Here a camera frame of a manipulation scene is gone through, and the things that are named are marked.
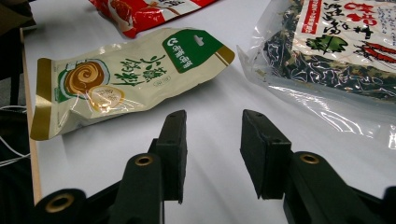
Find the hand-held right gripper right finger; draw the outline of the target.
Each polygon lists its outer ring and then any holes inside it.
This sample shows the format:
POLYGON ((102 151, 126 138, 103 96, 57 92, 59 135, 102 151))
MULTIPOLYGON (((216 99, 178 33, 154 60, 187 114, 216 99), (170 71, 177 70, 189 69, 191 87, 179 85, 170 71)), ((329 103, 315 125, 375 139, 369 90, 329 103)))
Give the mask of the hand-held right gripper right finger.
POLYGON ((374 215, 321 156, 291 150, 263 114, 244 110, 240 152, 258 197, 282 199, 289 224, 374 224, 374 215))

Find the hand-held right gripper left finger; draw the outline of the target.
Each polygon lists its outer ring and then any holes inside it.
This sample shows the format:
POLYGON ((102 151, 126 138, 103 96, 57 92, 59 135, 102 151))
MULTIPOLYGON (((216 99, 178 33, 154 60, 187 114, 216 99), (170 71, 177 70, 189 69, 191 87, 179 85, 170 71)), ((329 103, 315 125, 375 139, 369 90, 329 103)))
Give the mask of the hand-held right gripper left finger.
POLYGON ((183 202, 187 113, 169 114, 148 152, 128 160, 108 224, 164 224, 164 203, 183 202))

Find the cream packet with green label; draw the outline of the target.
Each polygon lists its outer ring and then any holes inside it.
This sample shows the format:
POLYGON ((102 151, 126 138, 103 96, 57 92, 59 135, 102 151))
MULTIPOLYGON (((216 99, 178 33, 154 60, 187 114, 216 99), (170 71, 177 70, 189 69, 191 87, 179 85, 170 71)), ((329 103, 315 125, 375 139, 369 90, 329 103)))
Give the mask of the cream packet with green label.
POLYGON ((192 28, 163 28, 66 60, 41 58, 30 136, 49 140, 147 111, 214 78, 233 59, 213 35, 192 28))

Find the red seasoning packet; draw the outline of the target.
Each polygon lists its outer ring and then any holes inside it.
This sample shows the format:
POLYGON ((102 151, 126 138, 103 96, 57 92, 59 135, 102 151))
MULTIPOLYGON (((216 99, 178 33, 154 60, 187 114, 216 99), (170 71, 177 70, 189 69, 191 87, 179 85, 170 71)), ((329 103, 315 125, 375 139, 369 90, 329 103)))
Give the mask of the red seasoning packet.
POLYGON ((127 37, 207 7, 217 0, 89 0, 127 37))

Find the clear bag of dark spices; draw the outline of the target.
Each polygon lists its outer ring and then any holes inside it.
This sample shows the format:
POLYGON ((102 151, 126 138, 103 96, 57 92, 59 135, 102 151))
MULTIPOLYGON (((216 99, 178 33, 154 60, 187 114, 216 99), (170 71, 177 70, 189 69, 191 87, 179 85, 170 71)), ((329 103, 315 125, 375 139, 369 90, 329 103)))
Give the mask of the clear bag of dark spices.
POLYGON ((396 150, 396 0, 271 0, 238 56, 248 81, 396 150))

